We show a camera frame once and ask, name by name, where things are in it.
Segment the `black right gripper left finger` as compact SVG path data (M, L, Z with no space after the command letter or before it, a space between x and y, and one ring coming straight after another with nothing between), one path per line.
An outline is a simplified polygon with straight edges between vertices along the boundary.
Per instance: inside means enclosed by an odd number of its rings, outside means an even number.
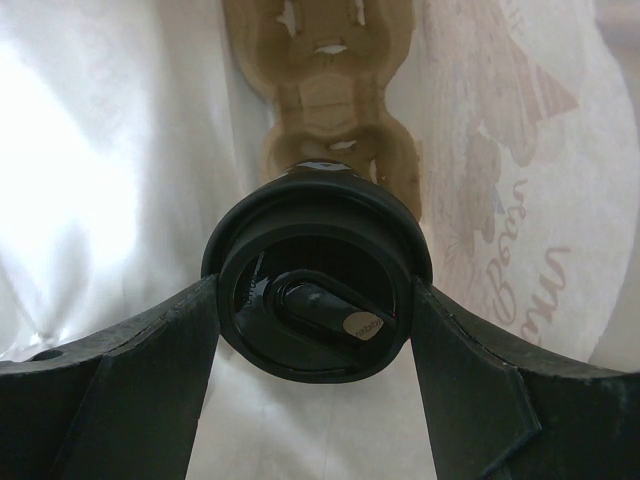
M5 479L182 479L219 326L217 280L1 365Z

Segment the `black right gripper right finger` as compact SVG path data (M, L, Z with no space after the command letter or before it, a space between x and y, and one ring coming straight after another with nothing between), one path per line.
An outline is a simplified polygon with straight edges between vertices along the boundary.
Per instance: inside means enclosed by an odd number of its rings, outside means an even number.
M441 479L635 479L639 376L569 359L424 282L411 344Z

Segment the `black coffee cup lid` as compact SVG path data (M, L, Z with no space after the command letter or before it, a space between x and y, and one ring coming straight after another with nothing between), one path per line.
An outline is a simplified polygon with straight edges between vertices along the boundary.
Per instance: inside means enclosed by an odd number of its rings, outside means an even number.
M413 282L431 279L414 215L358 176L284 175L236 204L204 250L224 339L259 369L308 384L384 370L409 338Z

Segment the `brown paper takeout bag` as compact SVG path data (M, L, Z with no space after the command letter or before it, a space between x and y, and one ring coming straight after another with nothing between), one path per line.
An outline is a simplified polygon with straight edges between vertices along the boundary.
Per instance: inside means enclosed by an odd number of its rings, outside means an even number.
M226 1L1 5L1 365L200 280L220 220L266 185L274 109ZM419 155L417 278L555 354L639 376L639 5L410 1L385 90ZM219 326L182 479L441 479L411 333L382 371L308 384Z

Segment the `brown cardboard cup carrier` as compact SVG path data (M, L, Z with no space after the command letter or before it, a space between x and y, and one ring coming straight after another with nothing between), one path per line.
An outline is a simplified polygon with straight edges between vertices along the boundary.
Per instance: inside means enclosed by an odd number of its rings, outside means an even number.
M223 9L242 73L274 109L262 178L309 160L341 163L419 218L419 155L385 104L409 54L412 2L226 1Z

